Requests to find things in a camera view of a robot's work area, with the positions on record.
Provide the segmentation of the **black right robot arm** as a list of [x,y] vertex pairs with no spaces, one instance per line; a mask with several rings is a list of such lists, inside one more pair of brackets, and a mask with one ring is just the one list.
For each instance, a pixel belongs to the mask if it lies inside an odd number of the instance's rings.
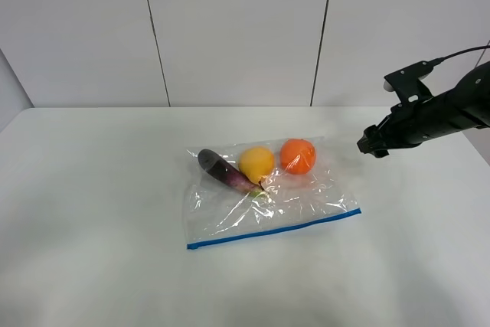
[[455,132],[489,127],[489,63],[434,96],[421,79],[439,63],[417,62],[384,77],[400,102],[379,124],[364,130],[357,143],[360,152],[380,159],[394,149],[411,149]]

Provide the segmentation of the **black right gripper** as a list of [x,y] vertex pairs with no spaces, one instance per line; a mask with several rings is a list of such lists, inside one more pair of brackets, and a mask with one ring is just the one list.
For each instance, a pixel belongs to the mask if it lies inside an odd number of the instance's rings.
[[392,106],[387,115],[377,126],[369,126],[358,140],[359,151],[372,154],[375,158],[388,156],[393,149],[411,149],[417,144],[409,143],[400,127],[408,123],[413,117],[412,106],[402,106],[401,103]]

